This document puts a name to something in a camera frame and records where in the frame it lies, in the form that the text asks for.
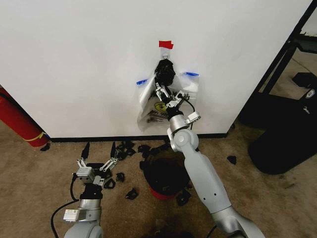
brown carpet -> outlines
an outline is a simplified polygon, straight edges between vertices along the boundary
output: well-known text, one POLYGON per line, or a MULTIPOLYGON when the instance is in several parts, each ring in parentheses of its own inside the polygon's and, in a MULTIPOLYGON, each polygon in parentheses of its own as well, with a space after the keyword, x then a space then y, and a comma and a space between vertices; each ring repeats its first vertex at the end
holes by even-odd
MULTIPOLYGON (((267 238, 311 238, 317 234, 317 156, 314 156, 282 176, 265 175, 252 164, 247 146, 262 131, 239 123, 227 138, 201 139, 200 150, 207 155, 221 177, 233 206, 252 219, 267 238), (227 160, 237 156, 237 164, 227 160)), ((148 144, 157 147, 163 141, 136 141, 134 147, 148 144)), ((89 162, 109 159, 111 142, 93 142, 89 162)), ((0 237, 53 237, 50 228, 52 212, 71 200, 69 184, 77 170, 85 143, 52 143, 42 152, 24 142, 0 122, 0 237)), ((208 210, 192 197, 183 207, 176 200, 154 198, 139 168, 142 155, 119 162, 112 173, 124 172, 126 180, 112 190, 103 190, 102 220, 105 238, 141 238, 156 230, 156 223, 165 221, 176 232, 188 231, 195 238, 206 237, 214 225, 208 210), (135 187, 139 196, 125 199, 135 187)), ((80 181, 75 183, 75 194, 83 191, 80 181)), ((64 210, 55 217, 55 227, 63 237, 71 224, 62 220, 64 210)), ((214 238, 223 234, 215 230, 214 238)))

plastic bag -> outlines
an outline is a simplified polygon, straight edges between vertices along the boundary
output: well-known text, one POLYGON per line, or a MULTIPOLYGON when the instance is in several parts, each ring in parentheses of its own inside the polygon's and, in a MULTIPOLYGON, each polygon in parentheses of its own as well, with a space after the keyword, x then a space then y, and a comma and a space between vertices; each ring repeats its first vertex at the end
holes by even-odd
MULTIPOLYGON (((156 95, 156 86, 154 80, 154 73, 150 79, 137 82, 139 91, 139 103, 141 110, 138 116, 138 126, 140 130, 144 131, 150 126, 169 127, 168 115, 166 107, 163 102, 159 100, 156 95)), ((176 73, 173 83, 168 86, 173 94, 177 94, 180 90, 189 95, 189 102, 193 105, 196 104, 197 93, 199 86, 199 75, 197 73, 183 72, 176 73)), ((180 110, 184 115, 189 115, 193 109, 189 104, 183 102, 180 110)))

black plastic piece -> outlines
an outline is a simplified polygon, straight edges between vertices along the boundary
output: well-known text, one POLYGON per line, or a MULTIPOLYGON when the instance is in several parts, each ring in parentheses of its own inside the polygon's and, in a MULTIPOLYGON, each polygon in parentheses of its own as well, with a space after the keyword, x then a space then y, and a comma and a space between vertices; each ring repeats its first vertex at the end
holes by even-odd
POLYGON ((127 195, 125 195, 125 198, 133 200, 135 199, 139 194, 137 193, 137 191, 135 190, 135 188, 133 188, 131 191, 129 191, 127 193, 127 195))
POLYGON ((84 160, 86 160, 88 158, 89 155, 89 147, 90 147, 90 143, 88 142, 85 146, 85 148, 83 149, 83 151, 81 152, 81 158, 83 158, 84 160))
POLYGON ((128 154, 125 152, 118 152, 117 154, 117 158, 118 160, 124 160, 125 158, 127 158, 128 154))
POLYGON ((51 147, 51 144, 47 143, 44 147, 40 149, 40 151, 47 151, 50 149, 50 147, 51 147))
POLYGON ((190 193, 187 190, 183 189, 182 192, 176 197, 178 206, 184 206, 189 201, 190 197, 190 193))
POLYGON ((93 184, 93 183, 86 183, 85 184, 85 190, 84 192, 80 195, 80 199, 102 199, 103 194, 101 193, 102 187, 93 184))
POLYGON ((109 179, 105 184, 104 188, 113 189, 115 187, 115 181, 113 179, 109 179))
POLYGON ((117 173, 116 181, 124 182, 124 173, 117 173))
POLYGON ((115 157, 115 142, 112 143, 112 148, 110 152, 110 158, 114 158, 114 157, 115 157))
POLYGON ((132 149, 132 148, 128 148, 127 151, 126 151, 126 154, 127 154, 128 156, 132 156, 132 155, 135 154, 135 150, 132 149))
POLYGON ((173 83, 175 71, 173 69, 173 63, 168 59, 160 60, 154 73, 155 83, 158 83, 160 86, 169 86, 173 83))
POLYGON ((227 160, 228 160, 230 163, 232 163, 233 165, 236 165, 236 163, 237 163, 237 157, 234 156, 234 155, 229 155, 229 156, 227 157, 227 160))

red bucket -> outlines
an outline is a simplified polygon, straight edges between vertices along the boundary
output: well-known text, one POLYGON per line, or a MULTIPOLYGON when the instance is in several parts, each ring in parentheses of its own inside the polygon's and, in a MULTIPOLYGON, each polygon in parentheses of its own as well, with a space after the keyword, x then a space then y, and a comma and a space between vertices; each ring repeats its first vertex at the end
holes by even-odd
POLYGON ((175 197, 176 194, 173 194, 173 195, 163 195, 163 194, 160 194, 158 192, 156 192, 153 188, 149 187, 150 188, 150 191, 151 193, 153 194, 154 197, 156 197, 157 199, 159 200, 169 200, 169 199, 172 199, 175 197))

silver robot arm segment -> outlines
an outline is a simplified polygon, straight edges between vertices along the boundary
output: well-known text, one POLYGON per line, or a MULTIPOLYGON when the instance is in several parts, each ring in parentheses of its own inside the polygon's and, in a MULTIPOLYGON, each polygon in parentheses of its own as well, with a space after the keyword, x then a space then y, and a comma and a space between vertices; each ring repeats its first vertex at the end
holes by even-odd
MULTIPOLYGON (((169 103, 166 105, 167 111, 169 107, 172 108, 170 105, 177 108, 179 106, 177 102, 169 103)), ((234 210, 210 160, 196 151, 199 144, 198 136, 187 128, 201 118, 199 113, 193 112, 185 119, 178 109, 170 112, 175 112, 169 115, 170 128, 167 130, 171 147, 175 152, 184 154, 187 173, 216 225, 231 238, 265 238, 252 221, 234 210)))

